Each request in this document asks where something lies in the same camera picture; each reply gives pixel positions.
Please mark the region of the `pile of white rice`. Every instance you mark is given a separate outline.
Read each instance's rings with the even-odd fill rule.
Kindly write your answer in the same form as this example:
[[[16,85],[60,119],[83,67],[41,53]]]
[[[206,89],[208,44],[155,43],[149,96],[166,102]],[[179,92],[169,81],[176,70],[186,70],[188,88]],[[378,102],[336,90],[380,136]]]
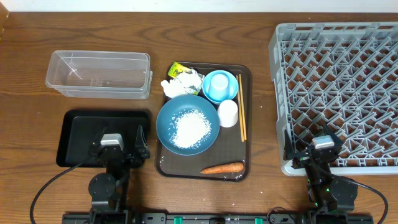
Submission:
[[[183,110],[170,122],[170,142],[179,149],[196,149],[211,134],[211,122],[200,110]]]

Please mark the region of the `dark blue plate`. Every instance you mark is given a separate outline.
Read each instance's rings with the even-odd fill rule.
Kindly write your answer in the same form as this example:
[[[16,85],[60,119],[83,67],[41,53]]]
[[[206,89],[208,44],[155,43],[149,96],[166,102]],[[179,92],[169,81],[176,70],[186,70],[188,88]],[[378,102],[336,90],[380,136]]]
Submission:
[[[193,156],[209,149],[220,131],[215,107],[195,95],[169,100],[157,116],[156,132],[162,145],[174,154]]]

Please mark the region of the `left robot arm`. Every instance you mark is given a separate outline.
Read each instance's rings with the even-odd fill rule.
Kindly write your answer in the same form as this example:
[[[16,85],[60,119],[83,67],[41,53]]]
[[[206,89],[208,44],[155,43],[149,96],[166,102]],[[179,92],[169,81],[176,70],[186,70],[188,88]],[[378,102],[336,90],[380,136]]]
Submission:
[[[143,166],[150,158],[142,125],[137,127],[132,146],[124,144],[119,133],[99,134],[99,139],[89,149],[89,155],[106,168],[89,183],[91,209],[89,223],[140,223],[140,215],[127,206],[130,170]]]

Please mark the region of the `yellow silver snack wrapper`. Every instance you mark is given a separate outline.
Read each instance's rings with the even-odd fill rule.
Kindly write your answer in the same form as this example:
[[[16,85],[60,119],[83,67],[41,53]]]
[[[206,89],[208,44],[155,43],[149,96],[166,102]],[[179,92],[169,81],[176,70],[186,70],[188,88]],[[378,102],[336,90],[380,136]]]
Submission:
[[[167,75],[175,78],[177,77],[179,74],[181,73],[190,73],[191,69],[188,67],[183,66],[182,64],[178,63],[178,62],[174,62],[169,71],[167,72]]]

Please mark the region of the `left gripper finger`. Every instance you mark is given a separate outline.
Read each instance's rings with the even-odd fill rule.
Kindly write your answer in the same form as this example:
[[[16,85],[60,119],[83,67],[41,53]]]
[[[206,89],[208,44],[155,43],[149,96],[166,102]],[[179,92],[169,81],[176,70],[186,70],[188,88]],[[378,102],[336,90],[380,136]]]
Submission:
[[[101,145],[102,137],[103,137],[104,134],[106,133],[107,129],[108,129],[108,127],[105,126],[105,127],[103,127],[103,128],[100,128],[100,129],[96,132],[95,137],[94,137],[94,141],[93,141],[93,143],[92,143],[92,148],[96,149],[97,147],[99,147],[99,146]]]
[[[141,125],[139,125],[137,128],[137,135],[136,135],[136,141],[134,144],[134,148],[137,151],[147,151],[148,150],[144,130]]]

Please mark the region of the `orange carrot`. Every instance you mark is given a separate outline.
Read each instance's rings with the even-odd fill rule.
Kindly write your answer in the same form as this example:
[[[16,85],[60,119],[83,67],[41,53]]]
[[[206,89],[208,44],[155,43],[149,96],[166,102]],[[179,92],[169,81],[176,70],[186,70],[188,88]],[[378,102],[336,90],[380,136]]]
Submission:
[[[242,162],[234,162],[230,164],[222,164],[218,166],[208,167],[201,171],[201,174],[223,174],[223,173],[234,173],[241,172],[244,170],[244,164]]]

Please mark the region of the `white tissue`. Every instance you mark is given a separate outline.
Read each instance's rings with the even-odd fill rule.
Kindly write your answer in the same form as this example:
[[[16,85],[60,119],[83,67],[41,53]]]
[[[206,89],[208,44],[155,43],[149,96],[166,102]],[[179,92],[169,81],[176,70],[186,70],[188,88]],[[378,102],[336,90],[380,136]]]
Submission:
[[[182,72],[175,78],[163,80],[161,86],[166,96],[175,98],[180,95],[197,95],[201,91],[204,75],[196,70]]]

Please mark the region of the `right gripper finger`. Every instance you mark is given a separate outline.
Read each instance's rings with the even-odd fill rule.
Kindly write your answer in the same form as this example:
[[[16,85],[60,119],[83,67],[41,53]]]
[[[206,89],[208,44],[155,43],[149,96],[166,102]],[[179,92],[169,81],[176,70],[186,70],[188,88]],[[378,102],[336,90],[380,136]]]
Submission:
[[[284,155],[283,155],[283,160],[288,161],[292,160],[295,155],[295,149],[293,148],[291,138],[289,136],[289,132],[287,130],[284,131]]]
[[[342,145],[344,142],[328,127],[327,124],[323,126],[323,132],[325,135],[331,137],[335,145]]]

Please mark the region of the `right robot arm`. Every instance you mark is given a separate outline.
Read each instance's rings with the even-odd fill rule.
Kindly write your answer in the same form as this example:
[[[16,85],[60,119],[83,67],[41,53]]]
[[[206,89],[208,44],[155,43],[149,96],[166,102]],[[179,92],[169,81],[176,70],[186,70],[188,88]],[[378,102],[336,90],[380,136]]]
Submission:
[[[308,197],[315,208],[297,215],[295,223],[354,223],[349,212],[354,210],[358,186],[351,179],[334,176],[329,163],[335,161],[343,141],[328,127],[304,150],[294,149],[289,133],[284,132],[284,160],[292,161],[294,169],[305,169]]]

